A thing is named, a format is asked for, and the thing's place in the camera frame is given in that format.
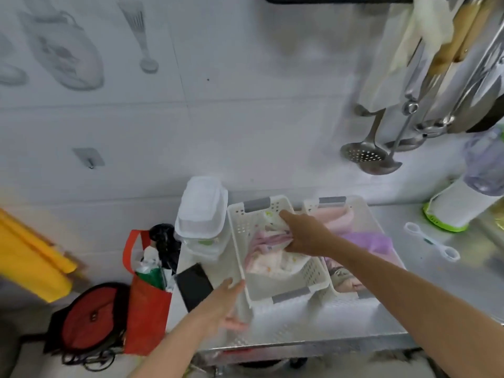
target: strap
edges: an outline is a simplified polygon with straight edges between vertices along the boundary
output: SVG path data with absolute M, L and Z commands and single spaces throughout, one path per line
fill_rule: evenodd
M 149 237 L 149 231 L 133 229 L 126 240 L 123 251 L 123 265 L 132 275 L 135 274 L 133 268 L 131 267 L 131 254 L 133 252 L 133 247 L 135 246 L 136 238 L 141 235 L 142 238 L 142 249 L 147 248 L 151 245 L 151 240 Z

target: yellow cloth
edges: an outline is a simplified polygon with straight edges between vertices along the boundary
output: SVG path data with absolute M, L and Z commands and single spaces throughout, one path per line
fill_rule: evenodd
M 47 240 L 0 209 L 0 275 L 53 302 L 71 291 L 66 274 L 76 268 Z

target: person's left hand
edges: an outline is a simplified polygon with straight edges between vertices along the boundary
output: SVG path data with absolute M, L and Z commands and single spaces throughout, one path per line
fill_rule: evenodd
M 215 335 L 220 327 L 230 330 L 245 330 L 247 324 L 233 316 L 236 298 L 245 288 L 245 280 L 230 288 L 233 279 L 224 282 L 205 298 L 190 315 L 198 318 L 205 327 L 206 337 Z

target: slotted spoon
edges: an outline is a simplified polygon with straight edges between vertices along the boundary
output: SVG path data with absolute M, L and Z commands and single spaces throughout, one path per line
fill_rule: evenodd
M 378 147 L 375 143 L 376 132 L 380 126 L 381 119 L 385 114 L 385 109 L 379 110 L 375 113 L 375 120 L 371 126 L 369 134 L 362 142 L 347 143 L 341 146 L 341 156 L 350 162 L 361 163 L 369 162 L 372 160 L 382 160 L 387 156 L 387 151 Z

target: purple cloth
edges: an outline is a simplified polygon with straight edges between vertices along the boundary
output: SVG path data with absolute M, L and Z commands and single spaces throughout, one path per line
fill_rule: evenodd
M 352 232 L 341 235 L 341 237 L 367 249 L 372 254 L 392 254 L 394 250 L 392 240 L 382 233 Z

